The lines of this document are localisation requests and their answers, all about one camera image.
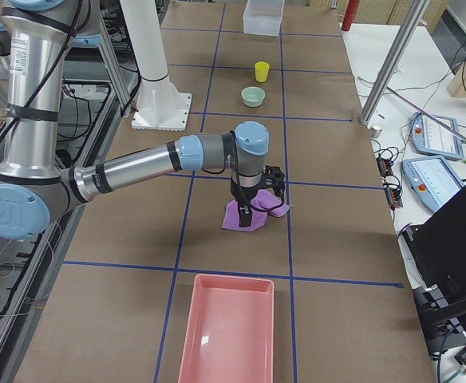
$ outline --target plastic tray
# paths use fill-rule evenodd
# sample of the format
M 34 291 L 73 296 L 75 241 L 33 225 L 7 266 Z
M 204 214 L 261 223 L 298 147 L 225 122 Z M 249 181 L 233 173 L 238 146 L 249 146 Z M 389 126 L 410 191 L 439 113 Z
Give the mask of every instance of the plastic tray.
M 272 383 L 274 283 L 195 277 L 179 383 Z
M 243 32 L 278 36 L 284 0 L 249 0 L 243 12 Z

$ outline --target black monitor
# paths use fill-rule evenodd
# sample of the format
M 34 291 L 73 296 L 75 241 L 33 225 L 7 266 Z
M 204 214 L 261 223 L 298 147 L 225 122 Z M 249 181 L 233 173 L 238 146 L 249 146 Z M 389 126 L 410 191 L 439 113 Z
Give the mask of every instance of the black monitor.
M 413 255 L 427 286 L 450 305 L 466 300 L 466 186 L 412 233 Z M 466 314 L 458 313 L 466 331 Z

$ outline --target red fire extinguisher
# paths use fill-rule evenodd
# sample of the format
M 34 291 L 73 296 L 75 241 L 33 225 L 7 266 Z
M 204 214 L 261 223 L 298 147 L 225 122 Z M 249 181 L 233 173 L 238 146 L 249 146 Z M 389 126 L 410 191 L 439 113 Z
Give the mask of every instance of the red fire extinguisher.
M 361 0 L 350 0 L 348 6 L 346 7 L 345 18 L 343 18 L 342 30 L 348 32 L 352 26 L 353 20 L 355 19 L 355 14 L 357 13 L 357 8 Z

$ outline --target brown cardboard surface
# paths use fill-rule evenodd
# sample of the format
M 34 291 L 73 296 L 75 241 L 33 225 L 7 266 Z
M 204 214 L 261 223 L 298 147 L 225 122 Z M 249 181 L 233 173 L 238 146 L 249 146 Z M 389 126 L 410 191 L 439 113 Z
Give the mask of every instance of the brown cardboard surface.
M 213 3 L 174 2 L 164 17 L 162 28 L 219 30 L 223 7 Z
M 281 69 L 279 38 L 223 32 L 217 51 L 217 66 L 254 68 L 257 61 L 266 61 L 271 69 Z
M 281 31 L 284 34 L 342 35 L 336 10 L 318 6 L 307 8 L 285 6 L 282 14 Z
M 208 65 L 214 62 L 217 32 L 162 30 L 168 64 Z
M 221 229 L 230 180 L 194 180 L 180 267 L 289 275 L 286 218 L 252 233 Z
M 173 267 L 189 182 L 162 177 L 97 197 L 66 259 Z
M 258 108 L 249 108 L 240 93 L 247 86 L 258 86 L 265 91 L 265 101 Z M 281 72 L 271 70 L 267 82 L 255 80 L 253 69 L 216 68 L 211 83 L 209 113 L 229 113 L 250 116 L 282 117 Z
M 406 282 L 382 190 L 290 186 L 294 274 Z
M 204 112 L 211 68 L 169 66 L 169 77 L 181 93 L 192 93 L 191 113 Z
M 194 277 L 195 274 L 178 274 L 172 301 L 174 308 L 168 323 L 159 382 L 178 381 Z M 274 382 L 292 381 L 290 284 L 279 279 L 272 282 L 274 282 Z
M 365 126 L 356 122 L 289 120 L 286 134 L 291 181 L 381 186 Z
M 15 382 L 150 381 L 171 277 L 63 266 Z
M 361 104 L 351 74 L 287 72 L 286 116 L 352 120 Z
M 409 289 L 295 283 L 298 381 L 433 382 Z
M 351 73 L 340 37 L 283 36 L 285 70 L 322 70 Z
M 192 114 L 188 117 L 184 132 L 171 132 L 152 129 L 132 128 L 132 115 L 121 120 L 120 127 L 114 136 L 113 144 L 107 154 L 112 159 L 126 154 L 165 145 L 169 141 L 178 140 L 182 135 L 196 134 L 201 129 L 203 116 Z

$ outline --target purple cloth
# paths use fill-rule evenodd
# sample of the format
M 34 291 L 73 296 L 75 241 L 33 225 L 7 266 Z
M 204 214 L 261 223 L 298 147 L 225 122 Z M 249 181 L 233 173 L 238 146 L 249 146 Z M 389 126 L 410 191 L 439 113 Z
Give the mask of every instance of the purple cloth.
M 251 205 L 259 209 L 270 209 L 273 206 L 277 206 L 281 203 L 281 200 L 267 190 L 260 190 L 256 197 L 251 201 Z M 270 213 L 261 213 L 259 211 L 252 211 L 252 220 L 249 227 L 239 226 L 239 212 L 237 209 L 237 203 L 233 199 L 226 205 L 226 214 L 223 221 L 223 229 L 236 230 L 236 231 L 254 231 L 265 224 L 268 215 L 274 217 L 282 217 L 286 212 L 290 210 L 290 207 L 286 204 L 274 209 Z

